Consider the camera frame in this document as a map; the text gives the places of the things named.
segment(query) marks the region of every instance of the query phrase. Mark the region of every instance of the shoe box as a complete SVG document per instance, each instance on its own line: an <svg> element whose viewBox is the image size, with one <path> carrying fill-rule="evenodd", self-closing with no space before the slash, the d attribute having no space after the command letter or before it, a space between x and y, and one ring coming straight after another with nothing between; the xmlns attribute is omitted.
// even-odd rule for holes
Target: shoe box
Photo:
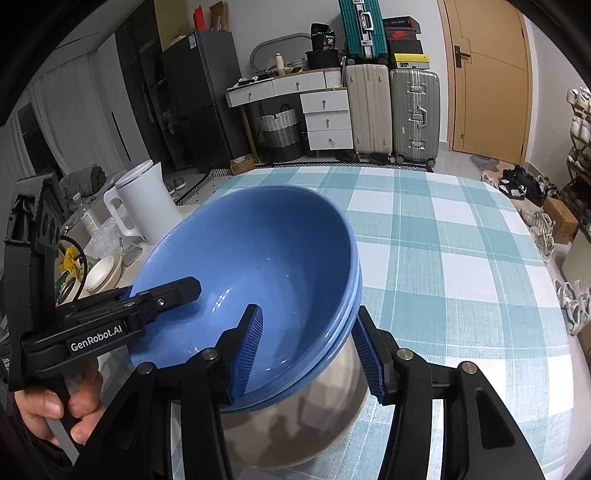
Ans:
<svg viewBox="0 0 591 480"><path fill-rule="evenodd" d="M554 242L566 245L572 241L579 223L568 207L561 200L547 198L543 210L556 222L552 232Z"/></svg>

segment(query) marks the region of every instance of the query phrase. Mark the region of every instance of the teal suitcase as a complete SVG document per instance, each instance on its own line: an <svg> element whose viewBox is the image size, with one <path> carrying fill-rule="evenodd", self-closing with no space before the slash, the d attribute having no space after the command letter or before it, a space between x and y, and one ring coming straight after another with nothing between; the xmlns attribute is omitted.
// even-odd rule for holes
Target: teal suitcase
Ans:
<svg viewBox="0 0 591 480"><path fill-rule="evenodd" d="M388 62L388 45L378 0L339 0L347 51L352 59Z"/></svg>

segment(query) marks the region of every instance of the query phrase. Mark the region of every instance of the drawer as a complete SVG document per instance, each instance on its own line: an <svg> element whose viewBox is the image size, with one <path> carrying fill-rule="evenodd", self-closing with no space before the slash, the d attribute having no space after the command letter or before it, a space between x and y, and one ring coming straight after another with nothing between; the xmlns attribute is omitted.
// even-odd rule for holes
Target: drawer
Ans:
<svg viewBox="0 0 591 480"><path fill-rule="evenodd" d="M302 73L273 79L273 88L275 95L287 95L308 90L323 90L326 88L326 81L324 72Z"/></svg>
<svg viewBox="0 0 591 480"><path fill-rule="evenodd" d="M273 82L269 81L226 92L226 96L228 97L229 106L238 106L274 97L275 90L273 89Z"/></svg>
<svg viewBox="0 0 591 480"><path fill-rule="evenodd" d="M349 95L347 94L347 90L306 93L305 95L301 95L300 99L304 113L349 110Z"/></svg>
<svg viewBox="0 0 591 480"><path fill-rule="evenodd" d="M308 132L308 140L310 141L310 150L353 148L353 132L351 130Z"/></svg>
<svg viewBox="0 0 591 480"><path fill-rule="evenodd" d="M307 113L306 125L308 132L351 130L351 114L348 111Z"/></svg>

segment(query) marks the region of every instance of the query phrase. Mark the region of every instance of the beige suitcase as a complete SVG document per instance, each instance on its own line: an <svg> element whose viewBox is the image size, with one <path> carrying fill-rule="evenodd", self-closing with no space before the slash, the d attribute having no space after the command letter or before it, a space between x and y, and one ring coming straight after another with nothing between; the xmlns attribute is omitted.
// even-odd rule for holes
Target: beige suitcase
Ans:
<svg viewBox="0 0 591 480"><path fill-rule="evenodd" d="M392 154L392 105L388 67L346 68L349 109L356 153Z"/></svg>

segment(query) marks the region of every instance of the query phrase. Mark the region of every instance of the hand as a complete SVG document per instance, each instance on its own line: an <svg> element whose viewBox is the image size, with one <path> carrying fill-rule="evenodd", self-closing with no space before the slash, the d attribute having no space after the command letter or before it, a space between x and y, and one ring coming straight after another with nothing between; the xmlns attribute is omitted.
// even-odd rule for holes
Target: hand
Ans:
<svg viewBox="0 0 591 480"><path fill-rule="evenodd" d="M83 374L78 391L70 397L67 405L72 416L80 419L70 431L72 439L80 444L86 443L105 412L105 407L100 404L103 376L99 372L98 361L94 359L85 362ZM64 405L58 396L46 388L32 386L15 392L14 398L23 422L33 435L59 447L59 442L46 422L46 419L60 419L64 415Z"/></svg>

